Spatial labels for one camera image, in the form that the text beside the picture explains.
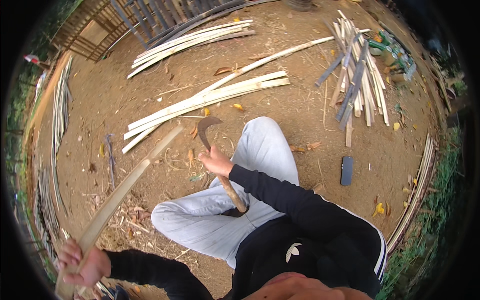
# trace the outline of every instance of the black sleeve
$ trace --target black sleeve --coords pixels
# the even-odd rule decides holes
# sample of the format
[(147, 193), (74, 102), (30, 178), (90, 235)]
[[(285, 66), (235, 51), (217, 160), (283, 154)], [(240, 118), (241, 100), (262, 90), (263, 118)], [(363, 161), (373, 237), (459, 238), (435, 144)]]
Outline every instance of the black sleeve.
[(212, 300), (207, 288), (181, 262), (138, 250), (106, 253), (112, 265), (110, 278), (163, 288), (170, 300)]
[(384, 240), (378, 230), (346, 209), (325, 201), (313, 190), (238, 165), (233, 166), (229, 179), (244, 187), (246, 193), (285, 213), (310, 238), (330, 241), (345, 233), (374, 266), (383, 261)]

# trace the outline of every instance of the hand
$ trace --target hand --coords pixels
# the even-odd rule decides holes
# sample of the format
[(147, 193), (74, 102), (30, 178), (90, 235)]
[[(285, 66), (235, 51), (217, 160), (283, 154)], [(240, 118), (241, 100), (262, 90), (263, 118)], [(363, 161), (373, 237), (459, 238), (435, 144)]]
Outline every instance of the hand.
[(212, 146), (210, 151), (207, 150), (207, 154), (199, 153), (198, 158), (205, 165), (205, 168), (217, 175), (228, 178), (232, 171), (233, 163), (215, 145)]
[[(60, 269), (65, 268), (68, 264), (78, 266), (81, 260), (82, 250), (75, 240), (68, 239), (59, 253)], [(70, 284), (93, 287), (103, 276), (109, 277), (111, 269), (112, 266), (107, 253), (93, 246), (80, 273), (66, 274), (63, 277), (63, 281)]]

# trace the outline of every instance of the light blue jeans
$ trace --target light blue jeans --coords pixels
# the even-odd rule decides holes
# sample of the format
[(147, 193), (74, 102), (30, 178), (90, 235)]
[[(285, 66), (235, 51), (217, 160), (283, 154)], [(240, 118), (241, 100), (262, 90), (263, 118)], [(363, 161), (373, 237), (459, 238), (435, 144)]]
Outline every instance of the light blue jeans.
[[(299, 185), (290, 147), (271, 118), (259, 117), (245, 125), (231, 160), (248, 170), (258, 170)], [(235, 206), (215, 178), (204, 191), (158, 204), (152, 212), (153, 225), (178, 244), (226, 260), (235, 269), (235, 255), (243, 239), (284, 214), (245, 193), (240, 185), (231, 183), (240, 199), (250, 206), (243, 216), (220, 215)]]

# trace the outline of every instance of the smartphone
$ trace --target smartphone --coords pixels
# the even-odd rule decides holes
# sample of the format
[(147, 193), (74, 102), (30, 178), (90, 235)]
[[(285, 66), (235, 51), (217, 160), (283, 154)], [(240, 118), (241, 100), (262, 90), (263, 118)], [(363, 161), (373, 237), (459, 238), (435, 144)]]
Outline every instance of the smartphone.
[(350, 185), (352, 183), (353, 174), (353, 158), (351, 156), (344, 156), (342, 160), (342, 178), (341, 185)]

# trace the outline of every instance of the black jacket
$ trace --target black jacket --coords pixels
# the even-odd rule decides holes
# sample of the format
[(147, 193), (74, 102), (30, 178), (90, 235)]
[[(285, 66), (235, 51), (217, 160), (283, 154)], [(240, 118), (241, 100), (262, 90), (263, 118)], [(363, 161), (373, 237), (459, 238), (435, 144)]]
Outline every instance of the black jacket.
[[(230, 299), (242, 299), (272, 277), (292, 271), (331, 288), (351, 287), (375, 297), (386, 263), (385, 241), (377, 228), (312, 190), (258, 171), (234, 165), (229, 179), (286, 214), (241, 242)], [(107, 254), (112, 278), (164, 288), (171, 300), (212, 299), (183, 263), (136, 250)]]

